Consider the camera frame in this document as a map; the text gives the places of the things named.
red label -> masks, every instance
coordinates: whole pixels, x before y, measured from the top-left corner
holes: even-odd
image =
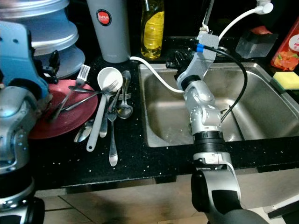
[[[103,11],[98,12],[98,19],[103,25],[108,25],[110,22],[109,14]]]

black cable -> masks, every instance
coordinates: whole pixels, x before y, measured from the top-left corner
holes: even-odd
[[[230,58],[231,60],[233,60],[241,68],[241,70],[242,70],[242,72],[244,74],[244,84],[243,84],[242,90],[241,90],[239,96],[237,97],[237,99],[235,100],[234,104],[222,116],[221,122],[223,122],[223,120],[226,118],[226,116],[228,115],[228,113],[232,111],[232,109],[234,108],[234,106],[240,101],[241,97],[243,96],[243,93],[245,92],[245,89],[246,89],[246,86],[247,86],[247,81],[248,81],[247,72],[246,72],[246,69],[244,68],[244,66],[237,59],[235,59],[234,57],[232,57],[228,53],[226,53],[226,52],[224,52],[222,50],[219,50],[219,49],[208,47],[208,46],[204,46],[204,49],[214,51],[216,53],[224,55],[225,57]]]

yellow liquid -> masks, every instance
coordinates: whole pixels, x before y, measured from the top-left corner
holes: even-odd
[[[141,53],[151,59],[160,57],[163,40],[164,12],[154,14],[144,27]]]

red plate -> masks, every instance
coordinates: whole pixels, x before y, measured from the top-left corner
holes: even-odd
[[[97,97],[85,101],[68,112],[61,112],[53,123],[48,123],[45,120],[70,91],[69,85],[75,85],[75,83],[75,80],[60,80],[57,85],[49,84],[50,93],[53,94],[52,106],[31,130],[30,139],[48,139],[59,136],[79,127],[91,117],[98,105]],[[92,87],[87,84],[84,85],[84,88],[92,90]],[[88,96],[90,96],[90,93],[73,92],[65,106],[76,103]]]

sink basin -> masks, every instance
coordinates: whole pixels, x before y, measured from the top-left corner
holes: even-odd
[[[287,94],[279,94],[269,84],[271,77],[256,63],[243,64],[248,84],[239,103],[223,121],[225,141],[257,140],[299,135],[299,105]],[[164,64],[153,68],[176,88],[176,70]],[[192,144],[188,130],[189,113],[182,94],[166,89],[144,65],[139,66],[142,118],[149,147]],[[243,74],[234,63],[214,63],[204,81],[214,94],[216,106],[226,111],[238,97]]]

